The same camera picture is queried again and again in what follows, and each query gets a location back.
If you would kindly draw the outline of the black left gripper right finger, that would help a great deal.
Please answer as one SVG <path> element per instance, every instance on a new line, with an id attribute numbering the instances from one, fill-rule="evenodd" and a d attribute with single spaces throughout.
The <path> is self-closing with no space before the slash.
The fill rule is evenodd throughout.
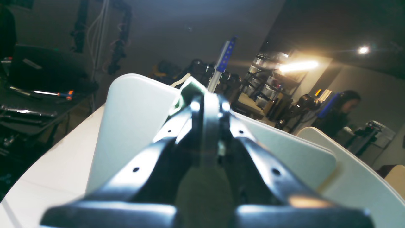
<path id="1" fill-rule="evenodd" d="M 365 209 L 341 206 L 311 189 L 260 145 L 219 96 L 221 164 L 235 208 L 230 228 L 373 228 Z"/>

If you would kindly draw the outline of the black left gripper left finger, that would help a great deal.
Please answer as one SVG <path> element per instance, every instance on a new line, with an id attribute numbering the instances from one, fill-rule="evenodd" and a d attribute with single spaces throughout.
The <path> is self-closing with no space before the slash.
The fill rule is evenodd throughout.
<path id="1" fill-rule="evenodd" d="M 202 97 L 196 96 L 102 187 L 46 210 L 42 228 L 184 228 L 174 205 L 178 187 L 197 162 Z"/>

